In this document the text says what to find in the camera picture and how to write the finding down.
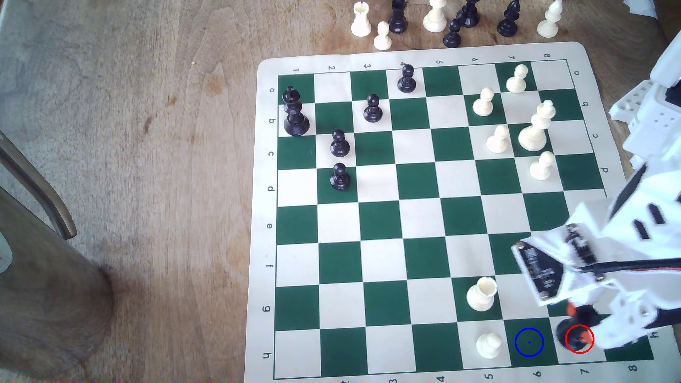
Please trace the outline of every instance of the white chess piece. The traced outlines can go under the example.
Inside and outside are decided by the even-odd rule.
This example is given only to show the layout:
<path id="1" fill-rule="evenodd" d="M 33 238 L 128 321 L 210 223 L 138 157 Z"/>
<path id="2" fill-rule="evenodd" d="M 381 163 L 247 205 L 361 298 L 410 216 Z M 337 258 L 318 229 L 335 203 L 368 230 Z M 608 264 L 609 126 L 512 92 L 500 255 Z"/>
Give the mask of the white chess piece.
<path id="1" fill-rule="evenodd" d="M 466 293 L 466 302 L 475 311 L 487 311 L 494 304 L 495 294 L 496 281 L 490 277 L 482 277 L 469 288 Z"/>
<path id="2" fill-rule="evenodd" d="M 442 13 L 442 8 L 447 5 L 447 0 L 430 0 L 432 9 L 424 17 L 424 28 L 433 33 L 442 32 L 447 26 L 447 19 Z"/>
<path id="3" fill-rule="evenodd" d="M 556 115 L 556 109 L 550 99 L 542 102 L 537 107 L 530 122 L 532 125 L 525 127 L 518 134 L 518 143 L 528 151 L 540 151 L 546 145 L 546 133 L 544 132 L 551 125 L 551 118 Z"/>
<path id="4" fill-rule="evenodd" d="M 487 149 L 492 153 L 502 153 L 508 147 L 506 137 L 509 136 L 509 126 L 499 125 L 494 129 L 494 135 L 487 139 Z"/>
<path id="5" fill-rule="evenodd" d="M 381 21 L 376 27 L 379 35 L 374 37 L 374 47 L 378 50 L 387 50 L 392 45 L 392 40 L 388 37 L 388 25 L 387 22 Z"/>
<path id="6" fill-rule="evenodd" d="M 563 0 L 555 0 L 544 14 L 546 20 L 537 25 L 537 33 L 541 37 L 551 38 L 558 33 L 556 21 L 560 20 L 560 13 L 563 12 Z"/>
<path id="7" fill-rule="evenodd" d="M 544 181 L 551 175 L 551 165 L 556 157 L 549 151 L 539 155 L 539 160 L 530 165 L 530 175 L 540 181 Z"/>
<path id="8" fill-rule="evenodd" d="M 501 352 L 501 336 L 497 333 L 480 335 L 475 342 L 477 353 L 483 358 L 494 359 Z"/>
<path id="9" fill-rule="evenodd" d="M 355 12 L 355 20 L 350 26 L 350 31 L 357 37 L 367 36 L 371 33 L 371 24 L 366 15 L 369 13 L 369 4 L 359 1 L 355 3 L 352 10 Z"/>
<path id="10" fill-rule="evenodd" d="M 525 64 L 520 64 L 516 67 L 513 72 L 513 77 L 506 80 L 506 89 L 512 93 L 522 93 L 525 91 L 527 84 L 525 83 L 525 77 L 527 76 L 527 66 Z"/>
<path id="11" fill-rule="evenodd" d="M 492 98 L 494 98 L 494 91 L 492 88 L 485 88 L 480 92 L 480 98 L 473 102 L 473 112 L 478 116 L 489 116 L 492 114 Z"/>

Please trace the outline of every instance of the blue circle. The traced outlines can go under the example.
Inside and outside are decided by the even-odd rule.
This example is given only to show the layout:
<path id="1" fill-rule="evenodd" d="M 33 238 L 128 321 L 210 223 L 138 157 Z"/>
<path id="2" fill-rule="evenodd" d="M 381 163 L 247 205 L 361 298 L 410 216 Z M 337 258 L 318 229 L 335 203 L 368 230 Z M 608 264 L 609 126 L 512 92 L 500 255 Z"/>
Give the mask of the blue circle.
<path id="1" fill-rule="evenodd" d="M 525 354 L 523 354 L 522 352 L 520 352 L 520 350 L 518 349 L 518 337 L 519 337 L 520 334 L 522 334 L 522 332 L 525 331 L 525 330 L 532 330 L 532 331 L 535 331 L 535 332 L 536 332 L 537 334 L 539 334 L 539 336 L 541 337 L 541 348 L 539 349 L 539 351 L 537 351 L 536 354 L 525 355 Z M 518 351 L 518 354 L 520 354 L 520 355 L 522 355 L 522 356 L 527 356 L 528 358 L 532 358 L 533 356 L 539 355 L 539 353 L 544 349 L 544 336 L 543 336 L 536 328 L 526 327 L 526 328 L 523 328 L 522 330 L 518 331 L 518 334 L 516 334 L 516 340 L 515 340 L 513 343 L 516 345 L 516 351 Z"/>

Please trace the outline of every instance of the chessboard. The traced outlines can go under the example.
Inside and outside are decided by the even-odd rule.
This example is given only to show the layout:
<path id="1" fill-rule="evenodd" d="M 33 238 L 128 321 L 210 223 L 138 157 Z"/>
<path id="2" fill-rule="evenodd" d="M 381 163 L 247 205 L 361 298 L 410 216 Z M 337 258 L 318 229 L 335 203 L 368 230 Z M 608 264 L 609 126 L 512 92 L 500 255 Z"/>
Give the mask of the chessboard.
<path id="1" fill-rule="evenodd" d="M 412 65 L 416 88 L 397 87 Z M 528 74 L 516 94 L 506 81 Z M 293 86 L 310 127 L 284 130 Z M 483 88 L 493 111 L 473 112 Z M 380 121 L 363 117 L 379 96 Z M 547 143 L 518 143 L 537 106 L 556 114 Z M 493 153 L 486 140 L 509 128 Z M 341 129 L 350 145 L 330 152 Z M 555 155 L 548 179 L 530 176 Z M 350 186 L 330 184 L 346 166 Z M 510 250 L 561 226 L 578 203 L 625 178 L 584 48 L 575 42 L 269 59 L 257 78 L 246 383 L 677 382 L 671 328 L 611 350 L 559 344 L 566 303 L 538 307 Z M 483 276 L 498 294 L 466 303 Z M 607 296 L 595 305 L 603 316 Z M 500 354 L 482 358 L 480 335 Z"/>

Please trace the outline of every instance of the wooden table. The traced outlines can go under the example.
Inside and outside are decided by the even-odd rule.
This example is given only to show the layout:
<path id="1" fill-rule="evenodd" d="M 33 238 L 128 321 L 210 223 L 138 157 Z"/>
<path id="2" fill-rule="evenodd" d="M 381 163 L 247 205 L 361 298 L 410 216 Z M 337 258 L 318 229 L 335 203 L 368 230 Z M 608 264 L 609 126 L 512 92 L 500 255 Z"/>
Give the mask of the wooden table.
<path id="1" fill-rule="evenodd" d="M 550 0 L 523 1 L 519 33 L 496 33 L 507 0 L 479 3 L 463 46 L 547 41 Z M 0 129 L 60 193 L 71 244 L 116 292 L 108 338 L 60 380 L 243 379 L 255 79 L 271 57 L 372 52 L 350 34 L 352 1 L 7 0 Z M 452 18 L 463 0 L 449 0 Z M 390 1 L 370 3 L 375 26 Z M 409 2 L 392 50 L 442 48 Z M 566 0 L 560 32 L 593 64 L 608 109 L 648 77 L 666 40 L 621 0 Z M 626 126 L 611 123 L 618 146 Z M 631 173 L 628 153 L 622 164 Z M 0 185 L 46 219 L 4 169 Z M 0 380 L 27 382 L 6 371 Z"/>

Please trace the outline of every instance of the red circle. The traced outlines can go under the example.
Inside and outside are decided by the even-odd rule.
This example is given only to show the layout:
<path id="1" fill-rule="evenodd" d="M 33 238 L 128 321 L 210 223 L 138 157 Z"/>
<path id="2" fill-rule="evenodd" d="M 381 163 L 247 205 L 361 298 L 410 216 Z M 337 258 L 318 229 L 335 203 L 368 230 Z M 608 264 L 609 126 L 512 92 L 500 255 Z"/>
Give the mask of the red circle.
<path id="1" fill-rule="evenodd" d="M 584 327 L 584 328 L 586 328 L 587 330 L 589 330 L 589 333 L 591 333 L 591 346 L 590 346 L 589 348 L 587 348 L 586 351 L 579 351 L 579 352 L 577 352 L 577 351 L 571 349 L 571 348 L 570 348 L 570 345 L 567 344 L 567 335 L 570 333 L 570 330 L 572 330 L 572 329 L 575 328 L 575 327 Z M 574 352 L 575 354 L 583 354 L 583 353 L 585 353 L 585 352 L 588 352 L 589 350 L 591 350 L 591 347 L 594 346 L 594 343 L 596 343 L 596 337 L 594 337 L 594 332 L 591 331 L 591 329 L 590 329 L 588 326 L 584 326 L 583 324 L 576 324 L 576 325 L 574 325 L 574 326 L 568 328 L 567 332 L 565 333 L 565 346 L 567 347 L 568 350 Z"/>

